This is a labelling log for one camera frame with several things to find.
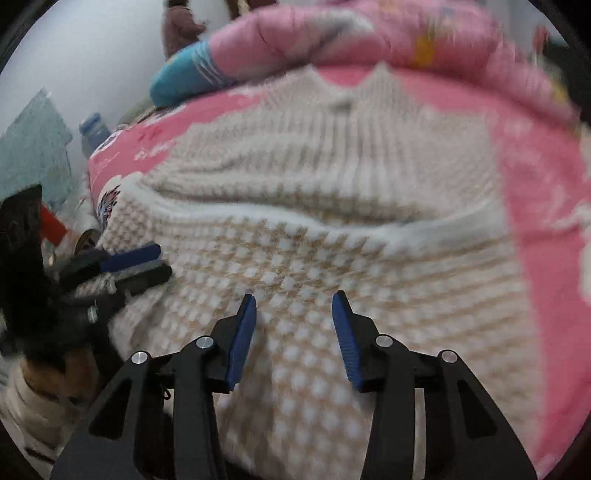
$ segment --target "bed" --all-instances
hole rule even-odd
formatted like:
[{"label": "bed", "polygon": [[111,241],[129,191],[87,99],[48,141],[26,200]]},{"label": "bed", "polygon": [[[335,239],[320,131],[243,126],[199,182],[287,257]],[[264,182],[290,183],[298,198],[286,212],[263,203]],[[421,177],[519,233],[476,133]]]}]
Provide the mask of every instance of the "bed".
[{"label": "bed", "polygon": [[[369,70],[318,69],[328,82],[343,87],[357,85]],[[526,447],[543,478],[567,452],[591,411],[587,324],[591,310],[586,283],[591,265],[585,254],[589,134],[553,125],[498,94],[466,83],[412,70],[397,70],[394,75],[424,105],[426,115],[438,111],[481,115],[494,140],[505,209],[540,335],[543,406],[539,431]],[[161,164],[191,124],[253,107],[265,92],[262,85],[215,93],[114,133],[89,161],[99,220],[107,224],[119,193]]]}]

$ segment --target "pink blanket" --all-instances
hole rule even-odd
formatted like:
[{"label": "pink blanket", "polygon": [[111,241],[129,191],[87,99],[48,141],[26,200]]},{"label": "pink blanket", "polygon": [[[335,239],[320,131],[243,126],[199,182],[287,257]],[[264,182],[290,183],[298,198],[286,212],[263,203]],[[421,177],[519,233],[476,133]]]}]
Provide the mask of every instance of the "pink blanket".
[{"label": "pink blanket", "polygon": [[[330,67],[322,75],[355,85],[369,68]],[[540,478],[573,441],[591,409],[591,308],[579,294],[579,258],[584,239],[578,226],[564,228],[590,190],[578,138],[534,117],[512,102],[463,83],[425,73],[399,71],[408,91],[439,109],[481,112],[498,148],[505,203],[520,256],[531,283],[545,365],[545,407],[532,459]],[[99,215],[116,201],[125,178],[141,175],[166,159],[175,138],[193,122],[256,104],[264,89],[218,93],[118,132],[89,163]]]},{"label": "pink blanket", "polygon": [[564,88],[507,42],[469,1],[345,0],[256,10],[173,57],[154,79],[157,106],[311,63],[412,67],[498,92],[553,121],[579,113]]}]

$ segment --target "red object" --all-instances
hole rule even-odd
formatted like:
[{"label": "red object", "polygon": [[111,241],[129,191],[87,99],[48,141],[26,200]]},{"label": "red object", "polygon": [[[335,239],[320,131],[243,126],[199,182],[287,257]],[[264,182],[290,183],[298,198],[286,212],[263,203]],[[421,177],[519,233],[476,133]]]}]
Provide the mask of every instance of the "red object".
[{"label": "red object", "polygon": [[41,234],[57,247],[68,232],[53,213],[41,205]]}]

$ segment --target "knit sweater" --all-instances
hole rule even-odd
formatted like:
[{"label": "knit sweater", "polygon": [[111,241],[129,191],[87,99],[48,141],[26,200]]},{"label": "knit sweater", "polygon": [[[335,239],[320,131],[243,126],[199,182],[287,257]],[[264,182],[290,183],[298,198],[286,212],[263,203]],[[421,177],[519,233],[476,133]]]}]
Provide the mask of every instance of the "knit sweater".
[{"label": "knit sweater", "polygon": [[224,454],[267,479],[358,480],[373,404],[340,356],[343,289],[410,349],[457,351],[533,447],[537,332],[483,122],[427,114],[383,68],[351,90],[311,70],[271,87],[260,107],[193,125],[121,193],[102,245],[158,242],[174,270],[113,320],[121,353],[177,351],[253,292],[242,382],[215,398]]}]

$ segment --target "white wall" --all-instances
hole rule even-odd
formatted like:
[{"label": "white wall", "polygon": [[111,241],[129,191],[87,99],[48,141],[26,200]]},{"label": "white wall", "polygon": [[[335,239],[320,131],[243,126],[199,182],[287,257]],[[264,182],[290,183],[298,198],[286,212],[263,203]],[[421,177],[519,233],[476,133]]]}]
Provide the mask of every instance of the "white wall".
[{"label": "white wall", "polygon": [[531,53],[532,39],[538,24],[548,27],[552,37],[561,38],[550,20],[528,0],[479,0],[503,24],[505,33],[524,53]]},{"label": "white wall", "polygon": [[[41,89],[63,116],[74,139],[72,172],[86,168],[78,125],[100,112],[110,129],[148,96],[164,64],[164,0],[59,0],[27,33],[0,73],[0,135]],[[191,0],[209,32],[229,22],[224,0]]]}]

